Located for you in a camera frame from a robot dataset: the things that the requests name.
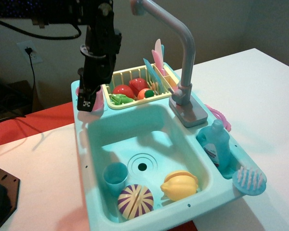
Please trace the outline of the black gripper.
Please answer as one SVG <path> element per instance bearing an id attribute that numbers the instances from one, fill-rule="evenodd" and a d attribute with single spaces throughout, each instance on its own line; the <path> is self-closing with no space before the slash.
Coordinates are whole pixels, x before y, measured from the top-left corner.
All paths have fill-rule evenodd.
<path id="1" fill-rule="evenodd" d="M 100 86 L 110 83 L 116 65 L 116 55 L 94 56 L 84 51 L 81 54 L 85 57 L 85 62 L 84 66 L 78 69 L 82 88 L 77 88 L 77 109 L 85 112 L 98 111 L 101 109 Z"/>

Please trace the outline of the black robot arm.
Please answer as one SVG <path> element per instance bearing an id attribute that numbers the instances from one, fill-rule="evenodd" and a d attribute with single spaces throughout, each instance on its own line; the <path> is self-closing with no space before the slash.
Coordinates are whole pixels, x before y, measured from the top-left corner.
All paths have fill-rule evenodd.
<path id="1" fill-rule="evenodd" d="M 101 85 L 110 83 L 121 46 L 121 33 L 114 29 L 111 0 L 0 0 L 0 18 L 30 19 L 44 28 L 49 24 L 70 24 L 76 30 L 86 25 L 85 44 L 80 52 L 85 57 L 80 76 L 77 109 L 91 112 Z M 16 28 L 0 21 L 0 25 L 38 39 L 70 40 L 81 36 L 48 37 Z"/>

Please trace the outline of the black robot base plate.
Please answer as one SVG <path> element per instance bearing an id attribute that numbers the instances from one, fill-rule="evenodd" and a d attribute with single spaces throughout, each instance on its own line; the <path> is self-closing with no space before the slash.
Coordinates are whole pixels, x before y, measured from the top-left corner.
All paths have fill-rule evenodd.
<path id="1" fill-rule="evenodd" d="M 0 228 L 17 209 L 20 179 L 0 168 Z"/>

